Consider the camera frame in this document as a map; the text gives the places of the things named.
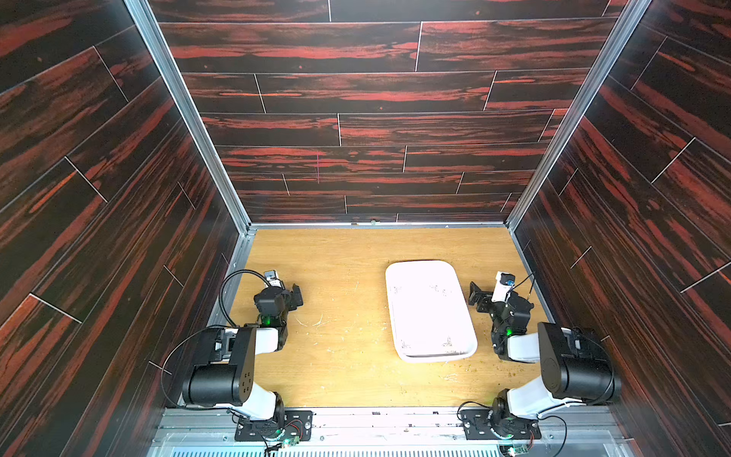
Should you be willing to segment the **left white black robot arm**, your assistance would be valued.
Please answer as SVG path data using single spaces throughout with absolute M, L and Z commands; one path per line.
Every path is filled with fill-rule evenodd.
M 201 332 L 192 364 L 182 382 L 185 406 L 230 409 L 250 423 L 281 428 L 285 407 L 281 395 L 254 381 L 255 358 L 283 350 L 289 314 L 304 305 L 298 285 L 271 286 L 254 297 L 259 320 L 241 328 Z

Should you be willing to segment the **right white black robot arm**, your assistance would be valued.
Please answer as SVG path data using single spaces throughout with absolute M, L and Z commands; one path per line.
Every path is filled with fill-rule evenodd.
M 541 436 L 539 422 L 564 407 L 599 406 L 621 395 L 622 382 L 592 329 L 540 323 L 527 331 L 533 304 L 515 291 L 515 277 L 499 273 L 493 291 L 469 285 L 468 304 L 489 315 L 490 340 L 503 361 L 539 365 L 541 374 L 519 388 L 506 388 L 487 407 L 487 416 L 459 413 L 468 430 L 490 430 L 501 439 Z

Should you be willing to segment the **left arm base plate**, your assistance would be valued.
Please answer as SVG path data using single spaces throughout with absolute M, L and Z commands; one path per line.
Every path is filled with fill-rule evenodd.
M 313 429 L 313 411 L 306 409 L 285 409 L 276 412 L 272 419 L 253 421 L 238 420 L 234 440 L 236 442 L 286 442 L 294 444 L 308 442 Z

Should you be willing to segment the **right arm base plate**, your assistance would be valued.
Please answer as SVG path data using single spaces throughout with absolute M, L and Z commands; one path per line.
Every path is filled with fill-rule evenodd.
M 468 440 L 538 440 L 542 432 L 536 420 L 519 418 L 492 409 L 462 409 L 457 413 Z

